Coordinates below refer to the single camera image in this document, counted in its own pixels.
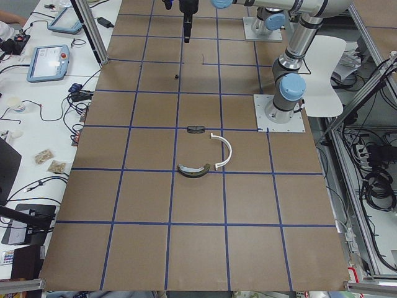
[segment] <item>hand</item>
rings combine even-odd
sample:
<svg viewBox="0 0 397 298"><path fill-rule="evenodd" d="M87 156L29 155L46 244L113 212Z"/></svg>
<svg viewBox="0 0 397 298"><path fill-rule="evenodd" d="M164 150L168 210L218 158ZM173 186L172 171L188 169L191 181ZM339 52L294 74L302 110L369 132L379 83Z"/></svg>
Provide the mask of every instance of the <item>hand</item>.
<svg viewBox="0 0 397 298"><path fill-rule="evenodd" d="M21 25L22 27L26 24L27 19L25 17L19 17L18 18L18 23L19 25Z"/></svg>

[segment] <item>floor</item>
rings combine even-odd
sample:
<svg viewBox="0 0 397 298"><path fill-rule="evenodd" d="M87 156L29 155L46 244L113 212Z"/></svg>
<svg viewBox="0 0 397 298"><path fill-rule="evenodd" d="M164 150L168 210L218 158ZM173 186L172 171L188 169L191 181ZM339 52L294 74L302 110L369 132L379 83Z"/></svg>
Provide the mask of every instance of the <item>floor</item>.
<svg viewBox="0 0 397 298"><path fill-rule="evenodd" d="M39 0L2 0L0 9L28 18Z"/></svg>

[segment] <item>metal mounting plate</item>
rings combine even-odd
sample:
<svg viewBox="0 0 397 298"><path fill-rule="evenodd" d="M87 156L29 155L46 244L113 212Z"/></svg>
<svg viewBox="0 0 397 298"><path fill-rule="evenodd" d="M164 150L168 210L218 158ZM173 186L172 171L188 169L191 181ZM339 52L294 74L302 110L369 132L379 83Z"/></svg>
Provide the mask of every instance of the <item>metal mounting plate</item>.
<svg viewBox="0 0 397 298"><path fill-rule="evenodd" d="M258 42L282 42L283 37L281 36L280 30L274 30L270 35L256 35L252 29L252 23L256 17L243 17L244 22L244 33L246 34L246 40L258 41Z"/></svg>
<svg viewBox="0 0 397 298"><path fill-rule="evenodd" d="M265 107L271 100L273 100L273 95L254 95L256 124L259 132L266 132L267 130L269 132L305 132L305 125L300 112L295 113L290 122L286 124L278 124L269 120L265 115Z"/></svg>

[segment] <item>white curved object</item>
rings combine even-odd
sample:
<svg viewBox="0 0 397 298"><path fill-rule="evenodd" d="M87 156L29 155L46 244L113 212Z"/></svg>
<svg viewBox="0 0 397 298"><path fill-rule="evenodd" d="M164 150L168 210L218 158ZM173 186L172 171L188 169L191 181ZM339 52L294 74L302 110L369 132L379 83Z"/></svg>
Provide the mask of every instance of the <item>white curved object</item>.
<svg viewBox="0 0 397 298"><path fill-rule="evenodd" d="M342 102L332 88L330 77L337 66L346 42L343 39L317 35L305 57L311 71L301 67L300 75L306 81L306 114L309 117L337 117L343 112Z"/></svg>
<svg viewBox="0 0 397 298"><path fill-rule="evenodd" d="M229 162L229 160L231 158L231 154L233 153L233 150L231 149L231 145L230 145L229 141L227 141L227 139L225 139L219 135L214 135L213 133L211 133L211 139L216 139L216 140L222 141L229 149L229 156L227 157L227 159L225 159L221 163L215 163L215 171L217 171L218 168L220 168L221 166L225 166Z"/></svg>

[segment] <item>person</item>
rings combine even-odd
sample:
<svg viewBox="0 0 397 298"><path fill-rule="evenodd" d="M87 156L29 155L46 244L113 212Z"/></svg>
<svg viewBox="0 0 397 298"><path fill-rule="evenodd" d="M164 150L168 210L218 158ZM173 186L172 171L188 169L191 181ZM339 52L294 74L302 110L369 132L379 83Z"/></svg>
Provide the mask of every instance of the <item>person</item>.
<svg viewBox="0 0 397 298"><path fill-rule="evenodd" d="M25 17L0 10L0 38L2 40L14 38L16 34L15 29L8 24L19 24L23 27L26 22L27 19Z"/></svg>

